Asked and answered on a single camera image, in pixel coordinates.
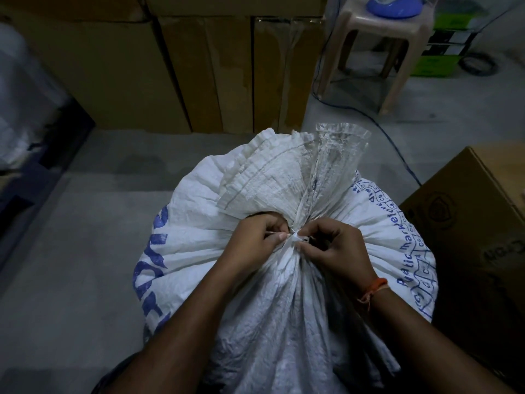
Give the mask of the person's right hand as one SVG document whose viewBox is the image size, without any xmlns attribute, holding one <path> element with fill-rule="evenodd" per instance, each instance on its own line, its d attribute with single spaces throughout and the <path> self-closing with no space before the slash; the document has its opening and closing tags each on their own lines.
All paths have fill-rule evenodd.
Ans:
<svg viewBox="0 0 525 394">
<path fill-rule="evenodd" d="M 356 227 L 331 218 L 318 218 L 305 224 L 298 231 L 298 236 L 310 237 L 313 243 L 309 244 L 332 252 L 332 267 L 317 266 L 349 283 L 358 297 L 378 278 L 362 233 Z"/>
</svg>

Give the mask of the person's left hand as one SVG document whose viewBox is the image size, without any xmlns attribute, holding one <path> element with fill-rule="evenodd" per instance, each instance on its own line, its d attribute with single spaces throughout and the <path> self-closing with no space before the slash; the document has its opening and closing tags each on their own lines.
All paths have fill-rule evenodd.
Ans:
<svg viewBox="0 0 525 394">
<path fill-rule="evenodd" d="M 290 233 L 287 221 L 276 212 L 244 218 L 235 228 L 214 268 L 233 282 L 240 282 L 257 271 L 272 254 L 258 254 L 255 250 L 255 241 L 265 232 L 286 232 L 287 237 Z"/>
</svg>

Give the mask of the white woven sack blue print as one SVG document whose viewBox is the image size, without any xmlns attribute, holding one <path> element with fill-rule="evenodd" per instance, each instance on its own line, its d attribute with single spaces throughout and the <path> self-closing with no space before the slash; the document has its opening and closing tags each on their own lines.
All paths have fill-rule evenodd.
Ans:
<svg viewBox="0 0 525 394">
<path fill-rule="evenodd" d="M 370 132 L 351 123 L 260 132 L 204 158 L 153 222 L 133 272 L 149 331 L 175 313 L 210 270 L 239 221 L 277 212 L 291 233 L 228 304 L 203 380 L 224 394 L 347 394 L 382 388 L 400 366 L 384 342 L 294 242 L 306 222 L 333 218 L 361 230 L 371 264 L 431 321 L 436 260 L 395 202 L 358 163 Z"/>
</svg>

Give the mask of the person's right forearm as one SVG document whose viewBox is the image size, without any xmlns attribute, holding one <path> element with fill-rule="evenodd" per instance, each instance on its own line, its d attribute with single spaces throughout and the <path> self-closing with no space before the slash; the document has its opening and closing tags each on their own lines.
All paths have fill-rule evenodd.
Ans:
<svg viewBox="0 0 525 394">
<path fill-rule="evenodd" d="M 372 298 L 369 314 L 400 366 L 432 394 L 516 394 L 390 288 Z"/>
</svg>

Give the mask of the person's left forearm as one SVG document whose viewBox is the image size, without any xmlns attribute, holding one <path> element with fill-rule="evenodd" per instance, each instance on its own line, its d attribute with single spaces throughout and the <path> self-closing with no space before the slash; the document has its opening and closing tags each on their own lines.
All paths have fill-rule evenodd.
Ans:
<svg viewBox="0 0 525 394">
<path fill-rule="evenodd" d="M 235 287 L 253 263 L 222 256 L 103 394 L 194 394 Z"/>
</svg>

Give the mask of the orange wrist thread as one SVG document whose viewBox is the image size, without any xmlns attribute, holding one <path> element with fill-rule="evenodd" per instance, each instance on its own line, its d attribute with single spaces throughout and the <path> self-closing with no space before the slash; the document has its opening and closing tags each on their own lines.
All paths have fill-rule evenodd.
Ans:
<svg viewBox="0 0 525 394">
<path fill-rule="evenodd" d="M 358 298 L 358 302 L 365 305 L 367 311 L 370 311 L 371 309 L 371 300 L 372 298 L 379 292 L 385 289 L 390 288 L 388 280 L 386 278 L 376 278 L 370 285 L 367 286 L 367 288 L 364 290 L 364 293 L 360 298 Z"/>
</svg>

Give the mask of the brown cardboard box black print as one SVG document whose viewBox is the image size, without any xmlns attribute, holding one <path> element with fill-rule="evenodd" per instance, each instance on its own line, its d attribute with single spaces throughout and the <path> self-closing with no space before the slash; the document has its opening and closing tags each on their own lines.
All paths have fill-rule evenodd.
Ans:
<svg viewBox="0 0 525 394">
<path fill-rule="evenodd" d="M 433 324 L 525 394 L 525 141 L 466 147 L 401 209 L 436 258 Z"/>
</svg>

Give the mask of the taped brown cardboard box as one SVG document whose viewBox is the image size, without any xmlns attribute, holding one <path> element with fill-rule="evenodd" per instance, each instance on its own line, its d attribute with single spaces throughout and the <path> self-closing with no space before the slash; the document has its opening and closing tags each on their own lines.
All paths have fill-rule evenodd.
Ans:
<svg viewBox="0 0 525 394">
<path fill-rule="evenodd" d="M 253 131 L 300 131 L 325 17 L 253 18 Z"/>
</svg>

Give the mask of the tall brown cardboard box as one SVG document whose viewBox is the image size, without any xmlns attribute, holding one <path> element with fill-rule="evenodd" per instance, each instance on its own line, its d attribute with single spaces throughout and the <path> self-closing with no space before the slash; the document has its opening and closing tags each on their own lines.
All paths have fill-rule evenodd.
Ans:
<svg viewBox="0 0 525 394">
<path fill-rule="evenodd" d="M 253 133 L 250 17 L 160 17 L 159 23 L 192 131 Z"/>
</svg>

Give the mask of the beige plastic stool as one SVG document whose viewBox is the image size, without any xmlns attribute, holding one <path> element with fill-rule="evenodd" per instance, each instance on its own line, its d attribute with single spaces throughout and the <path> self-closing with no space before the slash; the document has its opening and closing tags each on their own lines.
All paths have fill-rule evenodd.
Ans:
<svg viewBox="0 0 525 394">
<path fill-rule="evenodd" d="M 336 70 L 343 71 L 358 34 L 374 34 L 392 41 L 381 77 L 386 78 L 394 67 L 404 45 L 404 58 L 395 75 L 389 92 L 379 109 L 388 114 L 410 78 L 425 50 L 434 27 L 434 6 L 423 5 L 416 17 L 393 20 L 380 18 L 366 10 L 368 0 L 346 0 L 325 49 L 325 57 L 317 88 L 317 96 L 323 99 Z"/>
</svg>

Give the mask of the flat brown cardboard box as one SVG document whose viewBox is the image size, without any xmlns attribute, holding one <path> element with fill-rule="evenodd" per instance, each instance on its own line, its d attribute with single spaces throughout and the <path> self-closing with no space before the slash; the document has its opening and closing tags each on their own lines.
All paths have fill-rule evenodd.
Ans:
<svg viewBox="0 0 525 394">
<path fill-rule="evenodd" d="M 145 0 L 158 17 L 321 17 L 327 0 Z"/>
</svg>

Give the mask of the green and black box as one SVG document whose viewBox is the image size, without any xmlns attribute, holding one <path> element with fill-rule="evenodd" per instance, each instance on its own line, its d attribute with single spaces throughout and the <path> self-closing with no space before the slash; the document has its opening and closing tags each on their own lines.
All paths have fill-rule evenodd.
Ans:
<svg viewBox="0 0 525 394">
<path fill-rule="evenodd" d="M 433 32 L 411 75 L 449 77 L 477 36 L 477 17 L 476 12 L 437 12 Z"/>
</svg>

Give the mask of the large brown cardboard box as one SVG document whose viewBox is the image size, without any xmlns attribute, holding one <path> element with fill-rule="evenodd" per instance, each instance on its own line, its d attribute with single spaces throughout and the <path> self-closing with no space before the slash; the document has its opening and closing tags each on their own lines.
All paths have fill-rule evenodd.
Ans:
<svg viewBox="0 0 525 394">
<path fill-rule="evenodd" d="M 103 129 L 190 134 L 145 0 L 0 0 L 42 63 Z"/>
</svg>

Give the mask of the blue and white appliance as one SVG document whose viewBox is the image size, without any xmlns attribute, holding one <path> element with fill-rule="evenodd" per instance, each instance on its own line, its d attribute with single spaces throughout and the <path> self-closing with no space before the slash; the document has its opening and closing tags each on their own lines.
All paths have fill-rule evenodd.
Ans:
<svg viewBox="0 0 525 394">
<path fill-rule="evenodd" d="M 423 0 L 368 0 L 366 10 L 385 19 L 409 19 L 422 12 Z"/>
</svg>

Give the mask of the clear plastic wrapped bundle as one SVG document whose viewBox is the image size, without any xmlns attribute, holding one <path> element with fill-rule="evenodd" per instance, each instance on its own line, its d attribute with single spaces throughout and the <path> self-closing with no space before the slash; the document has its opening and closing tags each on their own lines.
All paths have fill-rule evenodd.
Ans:
<svg viewBox="0 0 525 394">
<path fill-rule="evenodd" d="M 21 167 L 69 100 L 24 37 L 0 23 L 0 172 Z"/>
</svg>

